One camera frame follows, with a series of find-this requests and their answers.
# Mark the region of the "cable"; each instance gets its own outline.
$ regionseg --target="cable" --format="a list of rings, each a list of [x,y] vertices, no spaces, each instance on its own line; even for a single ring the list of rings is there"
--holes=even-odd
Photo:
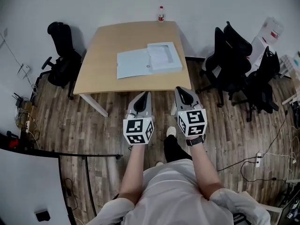
[[[37,129],[33,132],[33,134],[34,134],[34,137],[36,138],[36,140],[39,140],[39,136],[40,136],[41,132]]]
[[[22,69],[23,72],[25,73],[25,77],[27,78],[27,80],[28,80],[28,82],[29,82],[29,84],[30,84],[30,86],[31,86],[31,88],[32,88],[32,93],[33,93],[32,98],[34,98],[34,97],[37,95],[37,93],[34,91],[34,89],[37,89],[36,84],[32,84],[32,83],[30,82],[27,73],[26,73],[25,70],[23,69],[22,65],[18,62],[18,60],[17,60],[17,58],[15,57],[13,51],[11,51],[11,49],[9,48],[9,46],[8,46],[8,44],[7,44],[7,42],[6,42],[6,40],[4,39],[4,37],[2,36],[1,33],[0,33],[0,36],[2,37],[2,39],[3,39],[3,41],[4,41],[5,45],[6,45],[6,47],[9,49],[10,53],[13,55],[13,57],[14,57],[15,61],[17,62],[17,64],[19,64],[19,66],[21,67],[21,69]]]
[[[268,155],[283,156],[283,157],[289,157],[289,158],[296,159],[296,155],[295,155],[294,152],[291,152],[290,155],[293,153],[295,157],[291,157],[290,155],[281,155],[281,154],[266,153],[266,152],[262,152],[262,151],[258,151],[258,153],[264,153],[264,154],[268,154]]]
[[[279,128],[279,130],[278,130],[278,132],[277,132],[276,137],[273,139],[273,141],[272,141],[271,144],[269,145],[267,151],[264,152],[264,155],[269,151],[270,147],[272,146],[272,144],[274,143],[274,141],[277,139],[277,137],[278,137],[278,135],[279,135],[279,133],[280,133],[280,130],[281,130],[282,126],[284,125],[285,121],[286,121],[287,114],[288,114],[288,110],[285,111],[285,120],[284,120],[283,123],[281,124],[281,126],[280,126],[280,128]],[[258,156],[258,157],[255,156],[255,157],[245,158],[245,159],[243,159],[243,160],[241,160],[241,161],[239,161],[239,162],[237,162],[237,163],[235,163],[235,164],[232,164],[232,165],[230,165],[230,166],[228,166],[228,167],[226,167],[226,168],[217,170],[217,172],[223,171],[223,170],[225,170],[225,169],[227,169],[227,168],[230,168],[230,167],[232,167],[232,166],[234,166],[234,165],[237,165],[237,164],[239,164],[239,163],[242,163],[242,162],[244,162],[245,160],[248,160],[248,159],[252,159],[252,158],[263,158],[264,155],[263,155],[262,157],[260,157],[260,156]]]
[[[66,186],[66,180],[70,180],[70,181],[71,181],[71,189],[69,189],[69,188]],[[67,189],[71,190],[71,193],[73,194],[73,197],[74,197],[74,199],[75,199],[76,207],[75,207],[74,209],[72,209],[72,211],[74,211],[74,210],[76,210],[76,209],[78,208],[78,202],[77,202],[77,199],[76,199],[76,197],[75,197],[75,195],[74,195],[74,192],[73,192],[73,181],[72,181],[70,178],[66,178],[66,179],[64,180],[64,183],[65,183],[65,187],[66,187]]]
[[[34,140],[36,140],[35,136],[34,136],[30,131],[28,131],[28,132],[33,136]]]
[[[21,64],[18,62],[18,60],[17,60],[17,58],[15,58],[15,55],[14,55],[14,53],[10,50],[10,48],[9,48],[9,46],[8,46],[8,44],[6,43],[6,41],[5,41],[5,39],[4,39],[4,37],[2,36],[2,34],[0,33],[0,36],[2,37],[2,39],[3,39],[3,41],[4,41],[4,43],[6,44],[6,47],[9,49],[9,51],[11,52],[11,54],[13,55],[13,57],[14,57],[14,59],[15,59],[15,61],[20,65],[20,67],[21,67]]]
[[[77,218],[77,217],[75,217],[75,216],[73,216],[75,219],[77,219],[77,220],[79,220],[81,223],[82,223],[82,225],[84,225],[84,223],[82,222],[82,220],[80,220],[79,218]]]
[[[242,163],[242,162],[244,162],[245,160],[252,159],[252,158],[257,158],[257,156],[255,156],[255,157],[249,157],[249,158],[245,158],[244,160],[241,160],[241,161],[239,161],[239,162],[237,162],[237,163],[235,163],[235,164],[232,164],[232,165],[230,165],[230,166],[228,166],[228,167],[226,167],[226,168],[223,168],[223,169],[217,170],[217,172],[219,172],[219,171],[223,171],[223,170],[225,170],[225,169],[227,169],[227,168],[229,168],[229,167],[232,167],[232,166],[234,166],[234,165],[237,165],[237,164],[239,164],[239,163]]]
[[[295,136],[295,137],[293,137],[293,139],[291,139],[291,128],[294,128],[296,131],[298,131],[299,128],[297,129],[294,126],[291,126],[290,129],[289,129],[289,139],[290,139],[290,142],[294,141],[295,138],[297,138],[297,141],[298,141],[298,151],[297,151],[297,154],[295,155],[296,159],[297,159],[298,153],[300,151],[300,141],[299,141],[299,137],[298,136]]]
[[[246,161],[243,163],[243,165],[240,167],[240,173],[243,177],[244,180],[246,180],[247,182],[255,182],[255,181],[284,181],[286,182],[286,180],[283,180],[283,179],[277,179],[277,178],[271,178],[271,179],[255,179],[255,180],[248,180],[245,178],[245,176],[243,175],[243,172],[242,172],[242,168],[244,166],[245,163],[256,163],[256,162],[249,162],[249,161]]]
[[[278,132],[277,132],[277,135],[276,137],[273,139],[273,141],[271,142],[271,144],[269,145],[268,149],[265,151],[264,155],[270,150],[270,147],[272,146],[272,144],[274,143],[274,141],[277,139],[279,133],[280,133],[280,130],[282,128],[282,126],[284,125],[285,121],[286,121],[286,117],[287,117],[287,113],[288,113],[288,110],[285,111],[285,120],[283,121],[283,123],[281,124]]]

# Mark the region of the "power strip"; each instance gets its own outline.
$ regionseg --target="power strip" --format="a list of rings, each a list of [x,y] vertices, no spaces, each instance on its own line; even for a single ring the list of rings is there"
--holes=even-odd
[[[30,127],[30,121],[28,120],[26,123],[25,123],[25,127],[26,127],[26,133],[29,133],[29,127]]]
[[[261,164],[261,159],[260,159],[260,157],[261,157],[261,156],[262,156],[261,153],[257,153],[257,154],[256,154],[256,159],[255,159],[256,164],[255,164],[255,167],[259,167],[259,166],[260,166],[260,164]]]

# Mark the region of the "black watch strap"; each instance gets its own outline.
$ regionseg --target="black watch strap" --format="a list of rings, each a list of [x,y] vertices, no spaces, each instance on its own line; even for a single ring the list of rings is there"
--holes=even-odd
[[[198,143],[203,143],[204,140],[203,140],[202,136],[199,136],[199,137],[197,137],[195,139],[192,139],[192,140],[187,139],[186,142],[187,142],[187,146],[193,146],[193,145],[198,144]]]

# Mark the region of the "white shoe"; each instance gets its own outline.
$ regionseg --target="white shoe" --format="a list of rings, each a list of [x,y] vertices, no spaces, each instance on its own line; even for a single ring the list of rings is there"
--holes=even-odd
[[[157,163],[155,164],[155,167],[158,167],[158,166],[161,166],[161,165],[164,165],[164,163],[163,163],[163,162],[157,162]]]
[[[169,135],[173,135],[174,137],[176,137],[176,128],[175,127],[169,127],[167,130],[167,137]]]

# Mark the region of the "white wall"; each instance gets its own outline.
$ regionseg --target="white wall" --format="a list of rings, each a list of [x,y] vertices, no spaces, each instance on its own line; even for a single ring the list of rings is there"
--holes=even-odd
[[[15,103],[12,97],[15,92],[19,96],[30,98],[31,86],[29,82],[20,79],[17,72],[20,69],[19,64],[15,61],[8,47],[0,38],[0,133],[6,135],[6,131],[20,135],[20,130],[15,125]]]
[[[205,57],[215,27],[223,29],[226,21],[251,42],[267,16],[285,27],[274,46],[279,56],[300,49],[300,0],[0,0],[0,24],[8,28],[7,42],[17,59],[33,68],[35,81],[44,61],[57,58],[47,34],[50,23],[72,26],[74,47],[82,53],[97,27],[155,20],[160,5],[166,19],[177,22],[186,56]]]

